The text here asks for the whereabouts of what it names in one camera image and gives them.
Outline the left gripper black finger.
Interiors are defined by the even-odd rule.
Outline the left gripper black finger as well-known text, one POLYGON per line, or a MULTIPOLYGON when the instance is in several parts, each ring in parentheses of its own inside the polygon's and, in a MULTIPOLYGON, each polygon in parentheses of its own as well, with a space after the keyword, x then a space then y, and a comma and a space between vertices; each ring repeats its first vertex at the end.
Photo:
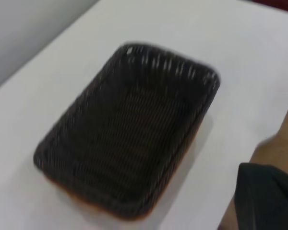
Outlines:
POLYGON ((234 205, 240 230, 288 230, 288 174, 272 165, 239 165, 234 205))

